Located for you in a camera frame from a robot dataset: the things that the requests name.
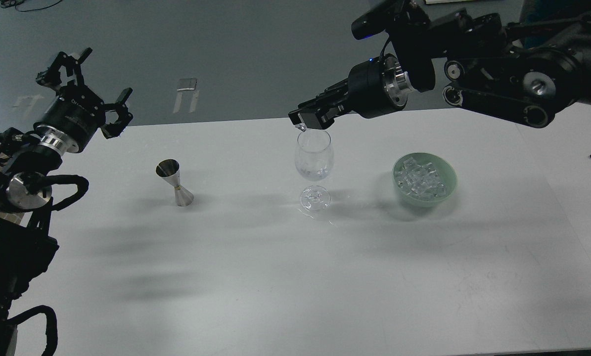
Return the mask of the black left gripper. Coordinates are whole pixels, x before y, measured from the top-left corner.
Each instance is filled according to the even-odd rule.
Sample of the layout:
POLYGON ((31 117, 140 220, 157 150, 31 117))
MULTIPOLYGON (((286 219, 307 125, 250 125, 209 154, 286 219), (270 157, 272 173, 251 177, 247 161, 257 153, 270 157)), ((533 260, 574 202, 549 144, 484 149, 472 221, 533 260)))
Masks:
POLYGON ((70 153, 82 152, 99 128, 105 139, 119 137, 134 117, 127 105, 132 88, 125 88, 114 103, 104 103, 87 89, 81 65, 90 54, 91 47, 76 54, 61 51, 36 75, 36 84, 52 90, 55 99, 33 124, 34 131, 40 134, 45 128, 52 128, 65 133, 75 142, 75 148, 68 150, 70 153), (115 113, 117 119, 105 123, 105 113, 115 113))

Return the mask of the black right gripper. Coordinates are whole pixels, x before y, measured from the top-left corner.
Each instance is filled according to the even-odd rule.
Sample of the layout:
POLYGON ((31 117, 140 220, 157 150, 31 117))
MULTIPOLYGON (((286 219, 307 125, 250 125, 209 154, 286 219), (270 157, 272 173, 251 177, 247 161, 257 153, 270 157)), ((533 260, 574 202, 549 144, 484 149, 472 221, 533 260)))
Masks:
POLYGON ((325 88, 288 113, 302 131, 326 130, 337 117, 353 111, 365 119, 402 111, 415 91, 396 56, 385 54, 355 65, 347 79, 325 88))

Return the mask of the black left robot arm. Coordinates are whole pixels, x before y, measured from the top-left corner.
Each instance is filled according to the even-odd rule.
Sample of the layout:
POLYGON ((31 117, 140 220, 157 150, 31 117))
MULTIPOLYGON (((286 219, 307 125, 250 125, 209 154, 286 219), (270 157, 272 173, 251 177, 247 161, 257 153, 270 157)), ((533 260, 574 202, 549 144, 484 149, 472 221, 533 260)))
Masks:
POLYGON ((84 81, 81 65, 92 49, 78 56, 58 53, 39 72, 36 83, 55 98, 30 131, 9 128, 0 133, 0 356, 15 354, 20 324, 42 314, 45 323, 43 355, 55 354, 56 313, 36 306, 10 316, 12 302, 29 283, 46 272, 59 245, 49 235, 51 214, 80 200, 89 182, 79 175, 53 175, 65 153, 80 153, 96 131, 118 137, 133 119, 126 88, 113 103, 105 103, 84 81))

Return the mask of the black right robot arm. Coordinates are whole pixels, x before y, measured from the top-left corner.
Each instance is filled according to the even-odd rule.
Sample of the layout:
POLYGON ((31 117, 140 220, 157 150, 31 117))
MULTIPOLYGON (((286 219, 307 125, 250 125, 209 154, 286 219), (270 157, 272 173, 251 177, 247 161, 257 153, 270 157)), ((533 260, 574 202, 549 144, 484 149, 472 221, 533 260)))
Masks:
POLYGON ((328 129, 337 117, 373 119, 403 110, 411 92, 436 87, 433 59, 444 58, 449 106, 545 128, 574 103, 591 104, 591 0, 580 14, 503 25, 498 13, 465 9, 431 20, 412 0, 384 0, 357 18, 354 38, 387 33, 384 50, 346 79, 288 113, 303 129, 328 129))

